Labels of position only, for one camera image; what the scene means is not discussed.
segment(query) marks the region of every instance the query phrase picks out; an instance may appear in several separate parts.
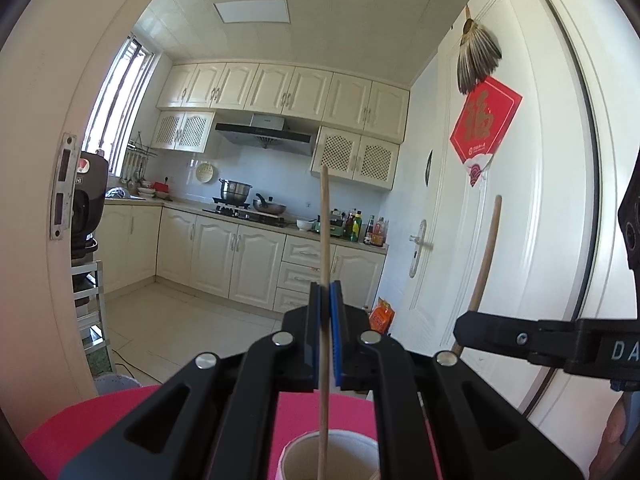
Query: tile floor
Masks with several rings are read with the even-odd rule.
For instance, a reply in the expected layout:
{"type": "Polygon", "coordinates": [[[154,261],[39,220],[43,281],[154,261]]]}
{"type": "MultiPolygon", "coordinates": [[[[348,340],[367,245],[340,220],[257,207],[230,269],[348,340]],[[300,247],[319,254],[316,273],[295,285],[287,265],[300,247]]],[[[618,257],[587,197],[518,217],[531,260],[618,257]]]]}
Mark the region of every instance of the tile floor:
{"type": "Polygon", "coordinates": [[[123,362],[142,384],[164,382],[203,351],[227,357],[280,329],[280,321],[152,283],[107,302],[118,372],[123,362]]]}

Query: baseboard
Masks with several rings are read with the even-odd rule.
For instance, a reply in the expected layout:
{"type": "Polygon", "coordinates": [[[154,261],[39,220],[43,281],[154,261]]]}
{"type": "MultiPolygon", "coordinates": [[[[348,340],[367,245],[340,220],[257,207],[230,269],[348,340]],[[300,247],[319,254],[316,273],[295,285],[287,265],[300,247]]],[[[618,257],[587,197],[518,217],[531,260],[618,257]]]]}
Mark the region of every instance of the baseboard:
{"type": "Polygon", "coordinates": [[[279,321],[282,321],[282,317],[284,315],[281,312],[275,312],[273,310],[267,310],[258,306],[239,303],[238,301],[229,300],[228,298],[222,298],[221,296],[216,296],[215,294],[209,294],[208,292],[203,292],[201,290],[198,290],[197,288],[182,285],[181,283],[172,282],[171,280],[162,278],[161,276],[156,276],[155,278],[156,283],[161,283],[162,285],[169,286],[171,288],[174,288],[175,290],[179,290],[180,292],[189,294],[190,296],[195,296],[196,298],[200,298],[201,300],[226,306],[227,308],[234,308],[236,310],[240,310],[241,312],[255,314],[256,316],[269,317],[271,319],[277,319],[279,321]]]}
{"type": "Polygon", "coordinates": [[[129,294],[134,290],[138,290],[139,288],[142,288],[144,286],[151,285],[151,283],[154,283],[155,281],[156,281],[156,276],[149,276],[148,278],[145,278],[144,280],[140,280],[139,282],[131,283],[130,285],[123,286],[122,288],[119,288],[117,290],[112,290],[111,292],[107,292],[104,295],[104,300],[105,301],[115,300],[116,298],[119,298],[120,296],[124,296],[125,294],[129,294]]]}

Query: drawer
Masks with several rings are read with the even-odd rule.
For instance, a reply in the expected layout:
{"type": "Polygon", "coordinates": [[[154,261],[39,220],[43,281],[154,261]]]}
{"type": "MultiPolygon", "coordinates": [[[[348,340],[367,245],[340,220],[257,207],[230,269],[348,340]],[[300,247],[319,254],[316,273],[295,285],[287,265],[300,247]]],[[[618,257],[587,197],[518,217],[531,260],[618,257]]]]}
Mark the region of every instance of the drawer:
{"type": "MultiPolygon", "coordinates": [[[[330,246],[329,261],[334,260],[335,246],[330,246]]],[[[306,267],[320,267],[320,242],[287,235],[282,261],[306,267]]]]}
{"type": "Polygon", "coordinates": [[[296,264],[282,262],[278,275],[278,286],[309,294],[311,282],[320,282],[320,269],[303,267],[296,264]]]}
{"type": "Polygon", "coordinates": [[[299,306],[305,306],[308,303],[308,292],[298,292],[296,290],[287,290],[286,288],[276,289],[276,300],[273,309],[276,312],[286,312],[293,310],[299,306]]]}

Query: silver screw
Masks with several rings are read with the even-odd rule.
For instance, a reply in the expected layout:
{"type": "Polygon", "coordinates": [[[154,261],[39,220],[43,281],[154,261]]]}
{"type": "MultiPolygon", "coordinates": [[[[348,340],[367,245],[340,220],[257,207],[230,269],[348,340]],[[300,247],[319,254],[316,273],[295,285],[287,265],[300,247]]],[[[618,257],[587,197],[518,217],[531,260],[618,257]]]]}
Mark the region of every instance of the silver screw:
{"type": "Polygon", "coordinates": [[[453,366],[458,362],[458,356],[449,350],[436,354],[436,362],[441,366],[453,366]]]}
{"type": "Polygon", "coordinates": [[[213,368],[218,362],[218,358],[210,353],[205,352],[196,357],[196,366],[200,370],[206,370],[207,368],[213,368]]]}
{"type": "Polygon", "coordinates": [[[276,332],[271,340],[276,346],[289,346],[293,343],[293,336],[289,332],[276,332]]]}
{"type": "Polygon", "coordinates": [[[375,345],[382,341],[382,336],[375,330],[367,330],[366,332],[360,334],[360,340],[365,345],[375,345]]]}

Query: cabinet door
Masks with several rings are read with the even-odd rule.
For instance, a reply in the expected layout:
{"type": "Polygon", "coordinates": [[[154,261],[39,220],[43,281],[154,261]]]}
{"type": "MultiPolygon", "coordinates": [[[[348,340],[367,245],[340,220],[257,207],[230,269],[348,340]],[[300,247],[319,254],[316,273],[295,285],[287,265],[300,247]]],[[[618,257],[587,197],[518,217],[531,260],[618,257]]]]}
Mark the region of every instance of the cabinet door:
{"type": "Polygon", "coordinates": [[[297,292],[286,288],[276,289],[276,298],[273,302],[273,309],[276,312],[286,312],[309,303],[308,292],[297,292]]]}
{"type": "Polygon", "coordinates": [[[174,150],[202,153],[209,139],[213,112],[185,112],[174,150]]]}
{"type": "Polygon", "coordinates": [[[312,282],[320,283],[320,269],[317,267],[304,267],[288,262],[280,264],[280,273],[278,275],[278,286],[280,288],[306,292],[308,295],[312,282]]]}
{"type": "Polygon", "coordinates": [[[391,189],[396,176],[400,146],[362,136],[353,179],[391,189]]]}
{"type": "Polygon", "coordinates": [[[182,106],[195,70],[196,65],[175,65],[164,82],[156,106],[158,108],[182,106]]]}
{"type": "MultiPolygon", "coordinates": [[[[335,245],[329,249],[329,261],[334,260],[335,245]]],[[[306,267],[320,267],[320,242],[287,235],[282,261],[306,267]]]]}
{"type": "Polygon", "coordinates": [[[184,112],[160,112],[151,147],[172,150],[183,118],[184,112]]]}
{"type": "Polygon", "coordinates": [[[198,63],[182,106],[209,108],[224,69],[224,63],[198,63]]]}
{"type": "Polygon", "coordinates": [[[366,132],[382,139],[402,142],[409,108],[409,92],[395,86],[373,82],[369,110],[364,123],[366,132]]]}
{"type": "Polygon", "coordinates": [[[316,154],[311,171],[327,166],[329,174],[352,179],[356,167],[360,135],[323,126],[320,128],[316,154]]]}
{"type": "Polygon", "coordinates": [[[264,229],[238,228],[230,300],[273,310],[285,238],[264,229]]]}
{"type": "Polygon", "coordinates": [[[249,90],[245,110],[281,114],[294,67],[260,63],[249,90]]]}
{"type": "Polygon", "coordinates": [[[357,307],[373,305],[384,263],[384,254],[342,246],[335,248],[331,280],[340,280],[345,304],[357,307]]]}
{"type": "Polygon", "coordinates": [[[333,72],[297,66],[285,99],[283,115],[322,120],[333,72]]]}
{"type": "Polygon", "coordinates": [[[196,215],[162,208],[156,274],[189,285],[196,215]]]}
{"type": "Polygon", "coordinates": [[[237,234],[238,224],[198,216],[190,286],[223,298],[229,297],[237,234]]]}
{"type": "Polygon", "coordinates": [[[335,73],[322,120],[336,126],[364,128],[371,81],[335,73]]]}
{"type": "Polygon", "coordinates": [[[95,230],[96,260],[102,260],[104,291],[127,285],[127,244],[131,231],[131,206],[106,205],[95,230]]]}
{"type": "Polygon", "coordinates": [[[257,69],[256,63],[227,63],[211,106],[242,110],[257,69]]]}
{"type": "Polygon", "coordinates": [[[131,206],[127,285],[156,275],[161,207],[131,206]]]}

